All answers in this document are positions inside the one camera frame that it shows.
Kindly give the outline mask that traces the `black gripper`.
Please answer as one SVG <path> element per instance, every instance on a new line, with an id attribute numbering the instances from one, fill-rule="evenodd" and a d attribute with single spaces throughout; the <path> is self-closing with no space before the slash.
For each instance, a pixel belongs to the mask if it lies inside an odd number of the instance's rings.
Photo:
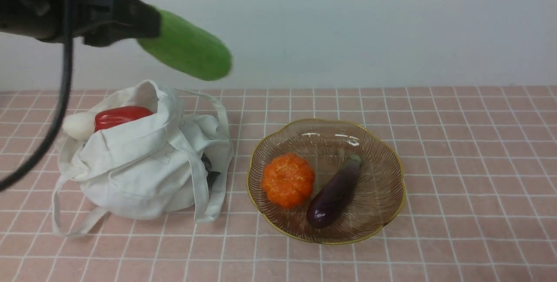
<path id="1" fill-rule="evenodd" d="M 1 31 L 61 43 L 65 0 L 1 0 Z M 161 13 L 141 0 L 72 0 L 73 35 L 92 47 L 161 35 Z"/>

